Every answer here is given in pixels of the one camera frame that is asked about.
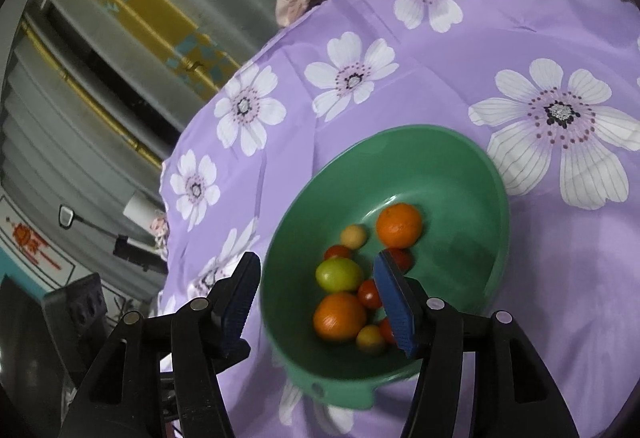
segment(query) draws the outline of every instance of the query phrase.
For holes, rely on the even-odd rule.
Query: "floral tablecloth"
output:
[[[247,63],[164,163],[159,311],[205,295],[245,250],[264,257],[296,194],[350,145],[448,126],[486,148],[511,195],[494,307],[514,314],[580,435],[595,436],[640,376],[639,35],[638,10],[619,0],[328,0]],[[239,438],[399,436],[415,381],[380,389],[367,412],[324,407],[287,382],[258,302],[244,336],[250,358],[218,377]],[[457,437],[472,374],[469,357]]]

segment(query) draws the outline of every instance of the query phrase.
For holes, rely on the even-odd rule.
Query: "screw head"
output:
[[[444,308],[444,301],[438,297],[430,297],[427,300],[427,306],[432,310],[442,310]]]
[[[511,317],[511,314],[505,311],[496,312],[495,318],[502,324],[509,324],[511,321],[513,321],[513,317]]]
[[[209,301],[207,301],[204,297],[196,297],[196,299],[191,301],[189,306],[192,310],[199,312],[200,310],[204,310],[207,306],[209,306]]]
[[[124,314],[123,319],[125,324],[135,324],[140,320],[140,314],[138,312],[127,312]]]

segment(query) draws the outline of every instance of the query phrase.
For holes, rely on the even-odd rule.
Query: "mandarin orange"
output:
[[[338,292],[326,296],[314,313],[316,334],[325,341],[355,339],[367,324],[367,313],[358,298]]]
[[[385,208],[376,221],[378,238],[386,247],[406,249],[422,234],[422,217],[418,209],[406,203]]]

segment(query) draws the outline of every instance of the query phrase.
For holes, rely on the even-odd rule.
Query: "purple tablecloth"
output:
[[[639,16],[619,0],[324,3],[247,63],[165,162],[160,311],[206,294],[243,251],[264,257],[296,194],[350,145],[448,126],[486,148],[511,195],[494,307],[528,332],[580,435],[596,435],[640,376]],[[367,412],[323,407],[287,382],[258,302],[244,336],[251,357],[218,378],[239,438],[399,436],[415,381],[380,389]]]

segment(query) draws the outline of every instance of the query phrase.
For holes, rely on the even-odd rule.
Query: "green plastic bowl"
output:
[[[493,163],[472,141],[438,126],[405,126],[339,155],[306,185],[280,222],[261,286],[264,326],[289,379],[323,404],[371,408],[376,388],[420,370],[420,361],[408,360],[398,349],[370,357],[354,342],[324,342],[312,323],[325,296],[314,275],[324,251],[339,243],[347,225],[365,225],[369,240],[355,260],[369,277],[383,248],[376,219],[398,202],[416,206],[425,221],[411,249],[416,263],[408,275],[428,295],[478,313],[502,277],[509,244],[507,196]]]

